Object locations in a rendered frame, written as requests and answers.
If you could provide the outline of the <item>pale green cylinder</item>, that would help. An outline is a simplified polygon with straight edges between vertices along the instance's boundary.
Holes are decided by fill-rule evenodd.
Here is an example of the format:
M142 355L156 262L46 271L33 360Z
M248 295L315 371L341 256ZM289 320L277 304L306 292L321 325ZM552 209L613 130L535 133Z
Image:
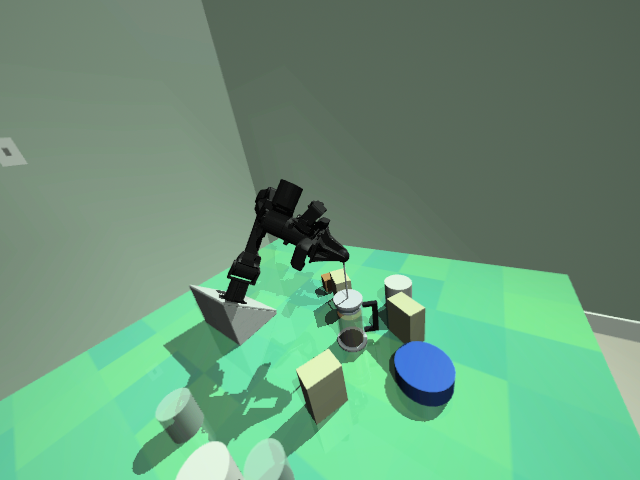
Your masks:
M267 438L260 441L248 454L244 469L244 480L295 480L282 444Z
M203 413L187 388L169 393L158 405L156 418L176 444L191 440L203 423Z

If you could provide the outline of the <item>glass french press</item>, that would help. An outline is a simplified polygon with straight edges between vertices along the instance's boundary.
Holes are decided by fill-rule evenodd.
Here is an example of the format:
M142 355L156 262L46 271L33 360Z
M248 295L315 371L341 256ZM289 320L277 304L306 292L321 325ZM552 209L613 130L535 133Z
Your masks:
M349 252L341 249L338 253L345 256L343 263L345 290L341 290L334 295L333 301L336 310L338 323L338 344L348 352L362 350L367 344L367 334L365 332L378 331L378 303L376 300L363 302L360 292L347 288L345 262L349 260ZM372 307L373 325L364 326L363 308Z

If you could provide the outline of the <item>blue cylinder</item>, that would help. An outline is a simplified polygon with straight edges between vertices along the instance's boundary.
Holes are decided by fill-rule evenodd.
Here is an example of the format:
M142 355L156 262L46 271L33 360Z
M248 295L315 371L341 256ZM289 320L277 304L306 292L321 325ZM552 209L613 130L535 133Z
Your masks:
M456 370L449 355L422 341L401 345L394 356L395 378L400 390L412 401L437 407L452 398Z

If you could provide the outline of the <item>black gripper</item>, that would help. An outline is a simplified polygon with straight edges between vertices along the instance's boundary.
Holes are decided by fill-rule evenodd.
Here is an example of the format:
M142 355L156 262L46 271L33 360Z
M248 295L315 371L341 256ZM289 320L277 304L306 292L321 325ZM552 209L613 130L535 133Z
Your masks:
M345 256L338 251L347 249L331 236L328 226L330 219L320 218L316 225L310 226L311 230L308 234L296 226L292 219L289 218L286 221L280 238L284 240L284 245L291 243L296 246L290 262L294 269L301 272L307 255L310 257L309 263L344 261Z

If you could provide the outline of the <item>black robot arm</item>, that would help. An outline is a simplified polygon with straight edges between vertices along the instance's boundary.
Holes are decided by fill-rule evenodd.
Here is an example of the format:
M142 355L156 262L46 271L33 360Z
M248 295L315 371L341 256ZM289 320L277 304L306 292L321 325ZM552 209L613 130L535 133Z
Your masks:
M255 200L256 219L248 239L245 250L234 260L227 278L231 279L225 295L220 295L227 301L247 304L243 301L249 284L255 286L260 275L261 256L258 251L262 238L266 233L280 238L282 229L289 218L293 218L293 213L303 189L299 186L281 179L278 188L268 187L260 190ZM309 233L312 224L316 225L316 220L320 218L327 209L324 203L312 201L308 205L307 211L293 218L294 224L305 233ZM309 226L309 227L308 227ZM280 238L281 239L281 238ZM250 281L232 277L231 275L245 278Z

